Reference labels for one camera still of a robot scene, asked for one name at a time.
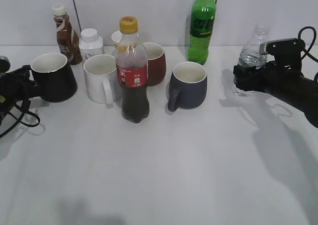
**water bottle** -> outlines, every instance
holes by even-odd
[[[215,12],[214,0],[195,1],[191,12],[188,61],[205,64],[209,55]]]
[[[254,30],[252,38],[243,47],[239,59],[238,65],[245,68],[256,66],[257,69],[263,67],[267,62],[267,55],[259,54],[259,46],[266,42],[268,37],[269,27],[266,25],[257,25]],[[249,97],[253,91],[244,91],[236,87],[234,84],[234,94],[240,97]]]

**cola bottle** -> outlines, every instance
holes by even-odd
[[[121,41],[116,48],[117,79],[122,88],[124,118],[139,123],[149,115],[147,98],[148,58],[140,42],[137,19],[120,19]]]

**white mug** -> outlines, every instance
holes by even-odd
[[[111,55],[95,55],[84,63],[88,97],[97,103],[112,104],[121,98],[116,60]]]

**black cable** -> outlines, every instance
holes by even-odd
[[[2,134],[0,134],[0,138],[4,137],[6,134],[8,134],[14,127],[16,127],[19,123],[22,123],[23,125],[25,126],[28,126],[28,127],[36,127],[37,125],[40,124],[40,118],[38,115],[36,115],[35,113],[33,112],[30,112],[28,109],[29,109],[29,106],[30,106],[30,101],[29,101],[29,93],[28,93],[28,90],[27,90],[27,87],[25,86],[25,84],[18,78],[16,78],[14,75],[10,75],[10,74],[6,74],[6,76],[13,80],[14,82],[20,84],[22,86],[22,90],[23,90],[23,96],[24,96],[24,99],[23,99],[23,102],[22,102],[22,107],[18,106],[17,104],[15,104],[15,107],[21,111],[21,115],[16,118],[12,113],[8,113],[10,116],[12,116],[14,119],[16,119],[15,123],[13,123],[13,125],[11,127],[9,127],[5,132],[3,132]],[[35,117],[37,119],[37,123],[36,124],[27,124],[27,123],[24,123],[22,122],[22,119],[24,117],[25,114],[28,114],[28,115],[31,115],[33,117]]]
[[[312,47],[314,46],[314,43],[315,43],[316,38],[317,38],[316,29],[313,28],[312,26],[306,26],[306,27],[302,28],[302,29],[299,31],[299,33],[298,33],[298,39],[301,40],[301,36],[302,36],[303,31],[304,31],[304,30],[307,30],[307,29],[310,29],[310,30],[313,31],[314,37],[313,37],[313,40],[312,40],[312,42],[311,42],[309,48],[308,48],[307,50],[306,50],[305,48],[303,49],[303,51],[304,51],[305,54],[302,56],[302,60],[303,60],[306,56],[308,56],[308,57],[311,58],[313,61],[315,61],[316,63],[318,63],[318,59],[315,58],[314,56],[312,56],[312,54],[309,53],[309,51],[310,51],[310,50],[312,49]],[[315,75],[315,77],[314,77],[314,81],[315,81],[315,83],[318,83],[318,72],[316,73],[316,75]]]
[[[25,122],[22,122],[20,121],[21,124],[27,126],[27,127],[36,127],[40,124],[40,117],[38,115],[36,115],[35,113],[33,112],[30,112],[30,111],[25,111],[22,107],[19,107],[17,104],[15,104],[15,107],[20,111],[24,111],[25,114],[28,114],[32,117],[34,117],[36,120],[37,120],[37,123],[36,124],[28,124],[28,123],[25,123]],[[14,119],[18,120],[18,118],[16,116],[14,116],[11,112],[8,112],[8,114],[13,117]]]

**white plastic bottle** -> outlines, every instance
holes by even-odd
[[[83,63],[92,56],[104,54],[103,38],[98,36],[97,30],[85,29],[80,36],[79,49]]]

